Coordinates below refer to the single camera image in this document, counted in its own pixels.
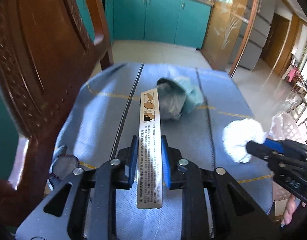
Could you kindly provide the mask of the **person's right hand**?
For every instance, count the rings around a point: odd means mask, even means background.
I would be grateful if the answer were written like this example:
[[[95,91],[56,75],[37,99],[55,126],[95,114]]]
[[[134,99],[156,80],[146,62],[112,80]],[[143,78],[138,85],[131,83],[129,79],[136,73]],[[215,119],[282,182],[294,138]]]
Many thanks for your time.
[[[292,221],[293,214],[295,213],[297,207],[301,204],[303,207],[306,206],[304,202],[300,202],[298,198],[296,198],[294,195],[290,195],[284,213],[283,218],[281,221],[281,228],[283,228],[285,225],[289,225]]]

